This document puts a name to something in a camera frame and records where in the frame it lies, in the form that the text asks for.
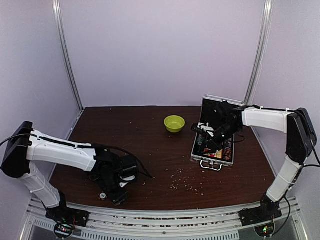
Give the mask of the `left aluminium frame post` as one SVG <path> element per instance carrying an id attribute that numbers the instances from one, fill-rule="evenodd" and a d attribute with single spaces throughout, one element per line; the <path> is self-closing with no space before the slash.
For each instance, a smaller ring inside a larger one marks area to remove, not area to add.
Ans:
<path id="1" fill-rule="evenodd" d="M 63 61 L 64 61 L 67 77 L 70 82 L 71 90 L 72 90 L 74 99 L 76 101 L 77 107 L 81 112 L 84 110 L 84 106 L 82 104 L 80 93 L 76 84 L 74 71 L 71 63 L 71 58 L 68 51 L 67 40 L 66 40 L 65 31 L 64 31 L 63 17 L 61 12 L 61 3 L 59 0 L 53 0 L 52 6 L 53 6 L 53 14 L 54 14 L 54 18 L 55 18 L 55 22 L 58 30 L 58 35 L 60 39 L 60 45 L 61 45 Z"/>

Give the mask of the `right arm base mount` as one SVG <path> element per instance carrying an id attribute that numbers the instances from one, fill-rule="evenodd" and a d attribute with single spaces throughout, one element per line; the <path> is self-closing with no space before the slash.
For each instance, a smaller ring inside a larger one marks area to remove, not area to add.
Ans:
<path id="1" fill-rule="evenodd" d="M 256 225 L 263 222 L 271 221 L 272 219 L 280 218 L 282 212 L 280 209 L 272 212 L 264 212 L 261 207 L 244 208 L 239 211 L 239 219 L 242 226 Z"/>

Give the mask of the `white red poker chip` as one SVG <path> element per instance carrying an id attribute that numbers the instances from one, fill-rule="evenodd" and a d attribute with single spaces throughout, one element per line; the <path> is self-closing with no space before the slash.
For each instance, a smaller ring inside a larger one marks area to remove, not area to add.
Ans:
<path id="1" fill-rule="evenodd" d="M 108 197 L 107 197 L 106 193 L 102 192 L 102 193 L 99 194 L 99 199 L 100 200 L 105 201 L 107 198 Z"/>

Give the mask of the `aluminium frame post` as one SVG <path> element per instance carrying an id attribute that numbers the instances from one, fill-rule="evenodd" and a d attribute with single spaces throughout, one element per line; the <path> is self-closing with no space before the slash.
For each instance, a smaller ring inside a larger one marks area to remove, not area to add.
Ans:
<path id="1" fill-rule="evenodd" d="M 250 105 L 253 102 L 255 92 L 258 86 L 261 70 L 263 56 L 267 49 L 268 38 L 270 33 L 270 25 L 272 21 L 272 12 L 273 12 L 273 0 L 265 0 L 263 7 L 263 14 L 260 26 L 260 33 L 258 38 L 258 44 L 256 49 L 256 54 L 253 62 L 253 67 L 249 79 L 249 84 L 244 98 L 244 104 Z"/>
<path id="2" fill-rule="evenodd" d="M 71 63 L 71 58 L 68 51 L 67 40 L 66 40 L 65 31 L 64 31 L 63 17 L 61 12 L 61 3 L 59 0 L 53 0 L 52 6 L 53 6 L 53 14 L 54 14 L 54 18 L 55 18 L 55 22 L 58 30 L 58 35 L 60 39 L 60 45 L 61 45 L 63 61 L 64 61 L 67 77 L 70 82 L 71 90 L 72 90 L 74 99 L 76 101 L 77 107 L 81 112 L 84 110 L 84 106 L 82 104 L 80 93 L 76 84 L 74 71 Z"/>

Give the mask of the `green plastic bowl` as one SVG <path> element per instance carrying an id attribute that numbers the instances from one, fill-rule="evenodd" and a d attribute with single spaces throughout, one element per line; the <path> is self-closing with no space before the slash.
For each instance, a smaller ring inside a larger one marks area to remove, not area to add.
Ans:
<path id="1" fill-rule="evenodd" d="M 170 115 L 164 119 L 164 126 L 170 133 L 179 133 L 183 130 L 185 119 L 178 115 Z"/>

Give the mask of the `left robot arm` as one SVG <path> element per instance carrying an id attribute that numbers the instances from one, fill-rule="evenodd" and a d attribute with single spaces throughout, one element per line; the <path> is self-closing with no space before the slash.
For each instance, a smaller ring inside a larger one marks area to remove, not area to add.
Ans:
<path id="1" fill-rule="evenodd" d="M 0 166 L 3 173 L 23 182 L 61 222 L 69 221 L 72 211 L 66 205 L 64 194 L 42 175 L 36 161 L 89 173 L 115 206 L 127 199 L 125 186 L 134 182 L 139 174 L 138 159 L 129 152 L 119 156 L 112 152 L 111 146 L 51 137 L 33 129 L 30 121 L 24 121 L 4 142 L 7 146 Z"/>

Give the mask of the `aluminium poker chip case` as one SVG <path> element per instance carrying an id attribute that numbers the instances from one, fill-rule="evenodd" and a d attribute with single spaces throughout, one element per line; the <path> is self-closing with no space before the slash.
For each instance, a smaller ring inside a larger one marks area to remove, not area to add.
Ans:
<path id="1" fill-rule="evenodd" d="M 192 124 L 196 133 L 190 159 L 204 170 L 219 172 L 234 164 L 235 134 L 238 132 L 227 118 L 243 102 L 206 94 L 202 98 L 200 118 Z"/>

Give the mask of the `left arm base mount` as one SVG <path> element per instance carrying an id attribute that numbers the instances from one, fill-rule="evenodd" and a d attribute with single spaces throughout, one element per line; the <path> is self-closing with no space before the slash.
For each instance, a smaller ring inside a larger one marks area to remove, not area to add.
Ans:
<path id="1" fill-rule="evenodd" d="M 47 208 L 46 217 L 56 223 L 68 224 L 71 226 L 86 227 L 90 213 L 75 208 Z"/>

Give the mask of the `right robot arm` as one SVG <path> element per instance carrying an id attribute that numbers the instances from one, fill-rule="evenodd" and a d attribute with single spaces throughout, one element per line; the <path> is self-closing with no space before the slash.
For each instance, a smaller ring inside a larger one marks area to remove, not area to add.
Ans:
<path id="1" fill-rule="evenodd" d="M 258 219 L 266 221 L 276 213 L 280 201 L 296 183 L 306 166 L 305 161 L 311 154 L 316 153 L 317 134 L 305 108 L 273 109 L 256 105 L 243 105 L 230 109 L 222 114 L 220 124 L 216 127 L 198 122 L 192 129 L 204 138 L 201 149 L 208 147 L 216 153 L 243 127 L 267 129 L 286 136 L 283 165 L 256 210 Z"/>

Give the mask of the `aluminium front rail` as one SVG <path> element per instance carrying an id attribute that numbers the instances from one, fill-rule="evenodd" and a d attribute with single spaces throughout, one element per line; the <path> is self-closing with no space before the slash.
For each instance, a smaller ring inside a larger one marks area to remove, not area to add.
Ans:
<path id="1" fill-rule="evenodd" d="M 263 240 L 265 226 L 275 227 L 273 240 L 309 239 L 296 198 L 280 203 L 282 216 L 244 226 L 239 211 L 258 203 L 194 210 L 124 210 L 70 203 L 88 211 L 85 227 L 78 226 L 71 240 Z"/>

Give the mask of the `mixed chip stack in case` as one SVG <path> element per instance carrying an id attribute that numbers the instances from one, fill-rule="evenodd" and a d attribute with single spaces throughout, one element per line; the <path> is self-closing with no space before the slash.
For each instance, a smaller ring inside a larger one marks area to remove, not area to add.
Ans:
<path id="1" fill-rule="evenodd" d="M 227 140 L 224 143 L 223 159 L 225 161 L 232 161 L 233 160 L 233 141 L 232 140 Z"/>

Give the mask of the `green chip stack in case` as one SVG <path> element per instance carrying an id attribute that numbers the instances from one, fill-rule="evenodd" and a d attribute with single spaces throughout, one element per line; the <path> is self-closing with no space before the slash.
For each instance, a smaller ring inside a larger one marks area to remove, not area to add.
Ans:
<path id="1" fill-rule="evenodd" d="M 203 142 L 204 142 L 204 137 L 201 134 L 199 134 L 197 139 L 196 139 L 196 144 L 198 146 L 201 146 L 203 144 Z"/>

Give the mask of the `right aluminium frame post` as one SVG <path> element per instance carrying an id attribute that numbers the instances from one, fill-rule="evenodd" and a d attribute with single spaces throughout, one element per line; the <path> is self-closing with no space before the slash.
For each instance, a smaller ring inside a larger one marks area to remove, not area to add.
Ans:
<path id="1" fill-rule="evenodd" d="M 272 12 L 273 12 L 273 0 L 265 0 L 263 7 L 263 14 L 260 26 L 260 33 L 258 38 L 258 44 L 256 49 L 256 54 L 253 62 L 253 67 L 249 79 L 249 84 L 244 98 L 244 104 L 250 105 L 253 102 L 255 92 L 258 86 L 261 70 L 263 56 L 267 49 L 268 38 L 270 33 L 270 25 L 272 21 Z"/>

